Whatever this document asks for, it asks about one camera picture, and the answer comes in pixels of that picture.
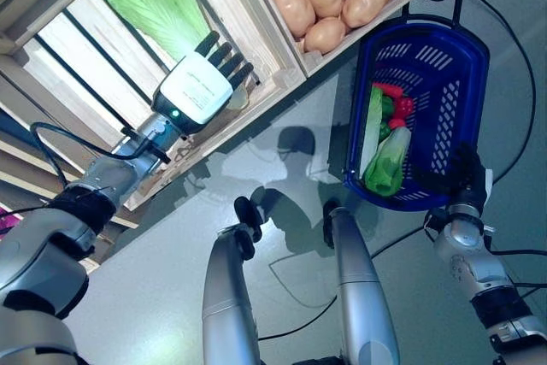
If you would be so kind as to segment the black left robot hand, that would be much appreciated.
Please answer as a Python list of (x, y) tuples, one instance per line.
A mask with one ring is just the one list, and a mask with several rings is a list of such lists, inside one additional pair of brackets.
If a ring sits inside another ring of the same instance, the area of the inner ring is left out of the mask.
[(254, 70), (242, 53), (232, 53), (230, 43), (214, 50), (219, 39), (218, 32), (210, 32), (176, 64), (153, 95), (152, 110), (181, 135), (203, 130)]

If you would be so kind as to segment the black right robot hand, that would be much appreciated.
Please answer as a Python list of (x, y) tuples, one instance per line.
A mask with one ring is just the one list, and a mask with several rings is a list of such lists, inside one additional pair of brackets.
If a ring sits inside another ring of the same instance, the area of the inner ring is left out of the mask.
[(461, 142), (449, 157), (445, 174), (436, 174), (413, 165), (414, 180), (423, 188), (449, 198), (449, 204), (465, 203), (481, 214), (487, 200), (486, 169), (476, 149)]

